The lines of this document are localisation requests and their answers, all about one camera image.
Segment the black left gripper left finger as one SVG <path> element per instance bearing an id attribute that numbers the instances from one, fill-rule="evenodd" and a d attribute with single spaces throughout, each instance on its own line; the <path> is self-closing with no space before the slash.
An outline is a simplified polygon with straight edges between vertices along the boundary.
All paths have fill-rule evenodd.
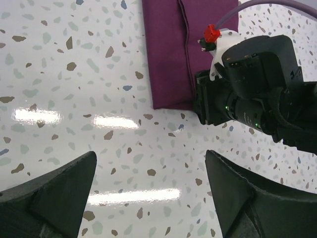
<path id="1" fill-rule="evenodd" d="M 64 166 L 0 193 L 2 238 L 76 238 L 95 175 L 89 151 Z"/>

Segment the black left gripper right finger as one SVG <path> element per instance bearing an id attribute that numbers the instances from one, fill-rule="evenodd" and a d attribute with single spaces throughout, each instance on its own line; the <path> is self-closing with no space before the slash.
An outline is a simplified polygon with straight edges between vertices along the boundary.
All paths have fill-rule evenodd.
<path id="1" fill-rule="evenodd" d="M 317 195 L 281 185 L 208 150 L 205 164 L 224 238 L 315 238 Z"/>

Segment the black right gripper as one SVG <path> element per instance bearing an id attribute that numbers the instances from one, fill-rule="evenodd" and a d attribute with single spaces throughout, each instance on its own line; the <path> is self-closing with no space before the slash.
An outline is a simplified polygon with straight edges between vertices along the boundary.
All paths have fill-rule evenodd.
<path id="1" fill-rule="evenodd" d="M 256 36 L 195 74 L 201 124 L 238 121 L 300 151 L 317 151 L 317 84 L 305 82 L 291 39 Z"/>

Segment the purple cloth wrap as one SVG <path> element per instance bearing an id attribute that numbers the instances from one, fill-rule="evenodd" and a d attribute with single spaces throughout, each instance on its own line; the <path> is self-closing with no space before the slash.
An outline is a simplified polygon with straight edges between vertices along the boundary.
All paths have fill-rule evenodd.
<path id="1" fill-rule="evenodd" d="M 191 111 L 194 74 L 212 61 L 198 40 L 238 0 L 144 0 L 142 5 L 153 108 Z"/>

